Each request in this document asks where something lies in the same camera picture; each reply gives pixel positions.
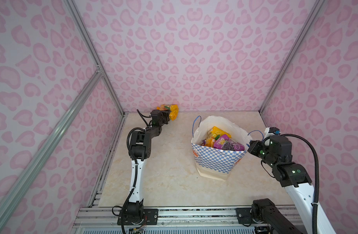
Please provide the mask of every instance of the snack package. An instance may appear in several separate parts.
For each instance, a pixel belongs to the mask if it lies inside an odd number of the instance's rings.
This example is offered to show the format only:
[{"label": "snack package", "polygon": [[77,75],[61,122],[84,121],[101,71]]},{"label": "snack package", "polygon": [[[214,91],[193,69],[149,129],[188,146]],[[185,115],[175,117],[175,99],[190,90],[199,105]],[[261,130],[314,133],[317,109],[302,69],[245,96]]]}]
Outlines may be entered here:
[{"label": "snack package", "polygon": [[179,107],[176,104],[166,105],[163,104],[161,106],[157,106],[157,110],[170,110],[170,114],[168,115],[171,120],[175,120],[178,116]]},{"label": "snack package", "polygon": [[226,141],[228,141],[228,140],[229,140],[229,137],[226,134],[222,135],[221,137],[218,138],[218,140],[216,140],[214,142],[214,148],[222,149],[223,144],[226,143]]},{"label": "snack package", "polygon": [[231,138],[231,135],[226,133],[225,131],[217,128],[216,126],[214,126],[213,128],[211,128],[209,130],[209,132],[207,133],[207,136],[206,136],[206,140],[205,140],[205,146],[208,146],[208,147],[214,147],[214,143],[216,140],[218,140],[218,138],[220,136],[223,136],[223,135],[227,135],[229,138]]},{"label": "snack package", "polygon": [[245,147],[242,144],[239,144],[236,141],[229,139],[223,144],[222,149],[232,151],[244,151]]}]

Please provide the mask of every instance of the shopping bag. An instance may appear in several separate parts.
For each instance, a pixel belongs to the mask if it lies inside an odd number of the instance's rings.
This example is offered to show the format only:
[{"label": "shopping bag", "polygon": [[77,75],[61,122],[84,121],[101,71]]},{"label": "shopping bag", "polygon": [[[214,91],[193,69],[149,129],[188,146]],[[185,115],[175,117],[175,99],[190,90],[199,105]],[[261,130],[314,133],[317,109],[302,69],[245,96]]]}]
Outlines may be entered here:
[{"label": "shopping bag", "polygon": [[[231,138],[244,145],[244,151],[226,151],[207,146],[201,146],[207,133],[214,126],[231,134]],[[226,181],[232,168],[241,160],[248,150],[251,136],[247,131],[220,116],[209,116],[200,122],[191,140],[196,168],[201,176]]]}]

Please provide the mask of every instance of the marble floor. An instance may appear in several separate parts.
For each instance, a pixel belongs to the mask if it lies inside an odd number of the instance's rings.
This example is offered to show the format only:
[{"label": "marble floor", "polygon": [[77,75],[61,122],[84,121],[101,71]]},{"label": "marble floor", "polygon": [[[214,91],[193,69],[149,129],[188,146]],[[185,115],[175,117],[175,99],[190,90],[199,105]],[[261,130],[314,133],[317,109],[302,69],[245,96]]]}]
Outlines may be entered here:
[{"label": "marble floor", "polygon": [[[144,206],[241,206],[263,198],[269,198],[276,205],[293,204],[280,183],[261,167],[261,160],[249,153],[233,168],[227,181],[201,177],[191,148],[192,124],[198,115],[203,119],[210,115],[223,116],[247,132],[265,129],[258,112],[179,113],[177,119],[164,125],[161,135],[152,140],[152,152],[144,173]],[[125,139],[132,128],[144,126],[137,113],[128,114],[99,207],[123,205],[131,179],[131,159]],[[262,137],[259,132],[251,136]]]}]

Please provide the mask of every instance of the pink leopard print wall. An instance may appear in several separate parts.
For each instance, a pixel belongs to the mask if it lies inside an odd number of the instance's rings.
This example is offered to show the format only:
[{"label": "pink leopard print wall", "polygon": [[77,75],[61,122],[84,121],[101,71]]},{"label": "pink leopard print wall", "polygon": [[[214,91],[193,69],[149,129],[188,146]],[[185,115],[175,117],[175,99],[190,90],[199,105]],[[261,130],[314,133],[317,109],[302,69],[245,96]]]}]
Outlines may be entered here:
[{"label": "pink leopard print wall", "polygon": [[[314,145],[321,205],[336,233],[358,234],[358,0],[329,1],[263,118]],[[314,178],[310,150],[292,140]]]},{"label": "pink leopard print wall", "polygon": [[77,0],[125,111],[258,110],[314,0]]},{"label": "pink leopard print wall", "polygon": [[100,81],[2,234],[68,233],[90,198],[119,120]]},{"label": "pink leopard print wall", "polygon": [[0,0],[0,201],[95,69],[61,0]]}]

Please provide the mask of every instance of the metal bracket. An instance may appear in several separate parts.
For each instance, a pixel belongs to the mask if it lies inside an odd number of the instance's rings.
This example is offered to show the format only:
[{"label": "metal bracket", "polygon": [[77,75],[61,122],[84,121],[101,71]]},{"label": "metal bracket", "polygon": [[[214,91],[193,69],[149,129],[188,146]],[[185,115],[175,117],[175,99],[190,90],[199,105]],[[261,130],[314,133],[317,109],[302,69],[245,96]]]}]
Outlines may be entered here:
[{"label": "metal bracket", "polygon": [[[146,216],[146,225],[157,225],[158,209],[144,209],[144,216]],[[118,225],[121,224],[121,213],[118,216]],[[124,225],[135,225],[130,220],[124,220]]]},{"label": "metal bracket", "polygon": [[250,208],[236,208],[236,217],[239,224],[249,225],[256,224],[256,222],[251,218]]}]

